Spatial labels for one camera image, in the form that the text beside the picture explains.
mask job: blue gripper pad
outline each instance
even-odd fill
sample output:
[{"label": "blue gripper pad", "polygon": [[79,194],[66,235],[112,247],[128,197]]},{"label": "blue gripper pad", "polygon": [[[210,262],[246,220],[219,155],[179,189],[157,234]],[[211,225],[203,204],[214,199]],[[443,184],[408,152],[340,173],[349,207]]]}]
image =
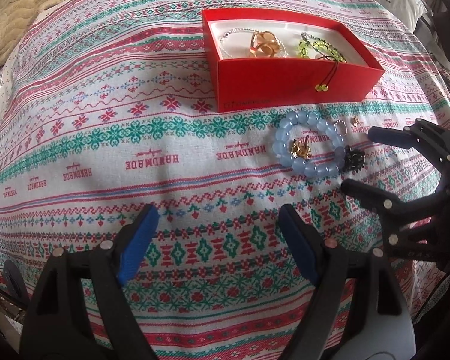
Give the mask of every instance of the blue gripper pad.
[{"label": "blue gripper pad", "polygon": [[291,216],[291,213],[285,206],[280,209],[278,216],[280,230],[285,237],[285,241],[292,252],[292,256],[301,275],[310,280],[314,286],[317,286],[320,281],[320,276],[317,272],[317,256],[315,255],[312,246],[302,234],[299,226],[307,232],[316,233],[318,242],[321,242],[321,237],[313,226],[303,223],[295,210],[294,213],[296,215],[295,218]]},{"label": "blue gripper pad", "polygon": [[156,207],[150,205],[147,214],[142,218],[140,223],[134,222],[132,225],[129,225],[137,226],[138,228],[120,255],[120,266],[117,274],[120,285],[125,285],[137,273],[145,252],[155,235],[158,219],[159,215]]}]

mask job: light blue beaded bracelet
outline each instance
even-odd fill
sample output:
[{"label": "light blue beaded bracelet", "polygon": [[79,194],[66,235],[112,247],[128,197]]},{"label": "light blue beaded bracelet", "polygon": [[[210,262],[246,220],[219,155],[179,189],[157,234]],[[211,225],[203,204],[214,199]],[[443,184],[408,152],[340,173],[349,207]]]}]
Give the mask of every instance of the light blue beaded bracelet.
[{"label": "light blue beaded bracelet", "polygon": [[[294,158],[290,152],[290,130],[296,124],[316,127],[318,131],[324,132],[330,138],[335,150],[334,161],[316,166],[312,161],[301,157]],[[336,176],[345,165],[344,139],[338,133],[334,124],[322,119],[315,112],[290,111],[280,120],[279,129],[275,133],[275,141],[272,150],[286,168],[292,168],[296,174],[305,175],[308,178],[324,178]]]}]

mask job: gold ring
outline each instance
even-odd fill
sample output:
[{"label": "gold ring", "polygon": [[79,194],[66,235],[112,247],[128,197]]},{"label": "gold ring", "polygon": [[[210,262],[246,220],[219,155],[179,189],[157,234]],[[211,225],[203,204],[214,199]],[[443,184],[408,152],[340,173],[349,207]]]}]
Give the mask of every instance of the gold ring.
[{"label": "gold ring", "polygon": [[276,36],[270,31],[255,31],[250,41],[250,54],[257,57],[257,52],[261,51],[264,56],[272,58],[280,51],[280,45]]}]

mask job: gold brooch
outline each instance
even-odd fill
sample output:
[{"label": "gold brooch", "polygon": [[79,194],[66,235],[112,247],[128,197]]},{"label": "gold brooch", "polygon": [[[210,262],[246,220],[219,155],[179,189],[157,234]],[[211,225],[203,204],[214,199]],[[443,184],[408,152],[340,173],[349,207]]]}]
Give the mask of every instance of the gold brooch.
[{"label": "gold brooch", "polygon": [[267,56],[274,57],[280,51],[280,45],[275,35],[270,31],[258,32],[255,31],[250,41],[251,56]]},{"label": "gold brooch", "polygon": [[294,139],[292,143],[292,157],[293,158],[303,158],[304,160],[308,160],[311,157],[312,149],[308,145],[308,135],[305,138],[305,143],[301,144],[298,140]]}]

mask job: jewelry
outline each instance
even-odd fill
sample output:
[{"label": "jewelry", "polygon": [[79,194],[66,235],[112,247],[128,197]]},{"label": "jewelry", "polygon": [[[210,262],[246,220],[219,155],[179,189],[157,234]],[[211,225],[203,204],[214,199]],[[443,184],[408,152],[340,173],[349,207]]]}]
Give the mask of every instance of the jewelry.
[{"label": "jewelry", "polygon": [[[233,28],[227,32],[225,32],[222,36],[220,36],[218,38],[218,42],[220,44],[220,51],[222,52],[223,55],[225,55],[228,59],[233,59],[236,58],[232,55],[230,55],[223,47],[224,41],[225,39],[233,33],[237,33],[237,32],[251,32],[251,33],[262,33],[261,31],[258,30],[254,30],[252,28]],[[285,48],[284,44],[275,37],[275,40],[278,44],[278,46],[280,47],[279,51],[275,54],[275,56],[279,56],[279,57],[287,57],[288,56],[288,52],[287,49]]]},{"label": "jewelry", "polygon": [[345,122],[343,121],[343,120],[341,120],[341,119],[337,119],[336,121],[335,121],[335,123],[334,123],[334,126],[335,126],[335,128],[337,129],[337,131],[338,131],[338,128],[337,128],[337,124],[341,124],[342,126],[343,126],[343,128],[345,129],[345,132],[338,132],[342,137],[343,136],[345,136],[345,135],[347,135],[347,133],[348,133],[348,128],[347,128],[347,125],[345,124]]},{"label": "jewelry", "polygon": [[321,57],[317,59],[347,62],[347,60],[343,57],[343,55],[338,51],[336,47],[333,47],[330,43],[321,38],[317,38],[316,36],[312,36],[307,34],[306,32],[302,32],[302,40],[298,44],[298,54],[300,57],[310,58],[307,51],[308,47],[311,47],[321,55]]},{"label": "jewelry", "polygon": [[[290,130],[296,124],[303,126],[316,127],[318,131],[324,132],[331,140],[334,146],[335,159],[328,163],[315,165],[308,160],[311,156],[311,149],[308,145],[308,137],[305,139],[305,145],[299,147],[296,139],[292,142],[289,149]],[[280,120],[279,129],[275,132],[275,142],[272,150],[280,161],[280,164],[286,168],[292,168],[296,174],[305,175],[308,178],[324,178],[326,176],[334,177],[345,166],[346,150],[344,139],[338,133],[335,125],[322,119],[316,112],[290,111]]]},{"label": "jewelry", "polygon": [[272,58],[280,50],[276,36],[270,31],[255,31],[250,41],[250,55],[257,57],[257,51],[261,51],[266,56]]},{"label": "jewelry", "polygon": [[362,170],[365,165],[365,152],[359,149],[352,149],[350,146],[345,146],[345,165],[344,172]]},{"label": "jewelry", "polygon": [[312,149],[308,145],[308,137],[305,138],[305,143],[301,144],[298,140],[294,139],[292,144],[292,157],[293,158],[303,158],[304,160],[308,160],[311,157]]},{"label": "jewelry", "polygon": [[321,84],[315,85],[315,90],[317,92],[327,92],[328,85],[330,84],[330,81],[332,81],[332,78],[334,77],[335,73],[338,69],[338,61],[335,61],[334,66],[332,69],[327,73],[326,77],[323,79]]}]

